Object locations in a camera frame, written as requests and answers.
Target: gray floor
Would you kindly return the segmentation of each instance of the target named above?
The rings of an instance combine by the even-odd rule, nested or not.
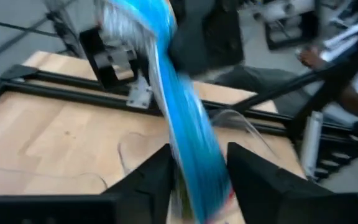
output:
[[[92,1],[78,0],[68,8],[71,18],[78,30],[82,30],[93,23]],[[28,27],[43,18],[45,12],[41,0],[0,0],[0,22]],[[254,67],[281,68],[291,72],[299,72],[304,68],[297,61],[294,50],[287,49],[281,52],[269,52],[264,41],[262,26],[258,26],[245,13],[241,14],[243,36],[253,35],[245,44],[246,64]],[[40,30],[53,32],[47,22]],[[18,30],[0,27],[0,45],[20,34]],[[64,47],[59,39],[38,34],[29,34],[17,44],[0,55],[0,74],[15,63],[21,63],[36,50],[57,52]],[[358,191],[358,161],[340,174],[334,175],[324,185],[330,189],[341,192]]]

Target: wooden surface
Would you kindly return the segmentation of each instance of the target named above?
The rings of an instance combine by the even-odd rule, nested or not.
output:
[[[95,79],[86,60],[56,54],[37,52],[24,65]],[[58,86],[41,82],[37,84]],[[195,87],[202,99],[221,103],[237,102],[252,94],[204,83],[195,83]],[[272,102],[256,108],[275,112]],[[264,135],[276,157],[245,131],[217,129],[217,133],[221,144],[236,141],[289,171],[304,176],[286,138]],[[75,186],[72,190],[74,194],[98,193],[103,185],[97,176],[81,174],[98,174],[108,185],[112,185],[124,177],[123,164],[129,170],[134,168],[166,140],[167,125],[163,118],[7,92],[0,97],[0,194],[68,193],[70,190],[67,187],[61,187],[63,180],[67,185]],[[124,161],[117,150],[119,144]],[[137,146],[143,146],[144,150],[133,150]],[[34,177],[5,170],[44,176]],[[75,179],[56,178],[79,175]]]

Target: person's hand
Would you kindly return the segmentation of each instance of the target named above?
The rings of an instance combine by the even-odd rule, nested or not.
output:
[[[317,47],[303,49],[299,54],[299,60],[304,66],[308,68],[318,69],[326,63],[326,61],[321,59],[320,53],[321,51]]]

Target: gray cloth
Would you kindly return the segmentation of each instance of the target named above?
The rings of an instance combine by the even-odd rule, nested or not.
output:
[[[232,71],[213,80],[212,83],[262,93],[297,76],[295,73],[279,69],[253,68],[238,65]],[[299,89],[279,96],[273,99],[273,102],[279,114],[294,116],[310,98],[310,95],[304,89]]]

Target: transparent plastic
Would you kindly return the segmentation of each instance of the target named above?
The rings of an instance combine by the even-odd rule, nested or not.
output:
[[[0,169],[0,195],[100,194],[106,189],[105,181],[92,173],[59,177]]]
[[[269,147],[253,125],[238,112],[224,110],[217,114],[211,121],[225,157],[227,144],[229,142],[236,142],[256,154],[278,158],[273,149]],[[169,143],[168,133],[155,136],[144,136],[139,133],[128,133],[125,135],[120,140],[117,150],[121,156],[122,166],[126,175],[135,170],[166,143]],[[180,184],[176,184],[175,188],[172,193],[167,223],[193,223],[194,220],[192,220],[191,216],[186,212],[186,207],[189,207],[189,204],[186,204],[183,198],[179,198],[181,196],[178,196],[183,196],[183,188],[181,189]],[[224,208],[210,223],[232,222],[244,223],[235,196],[227,201]]]

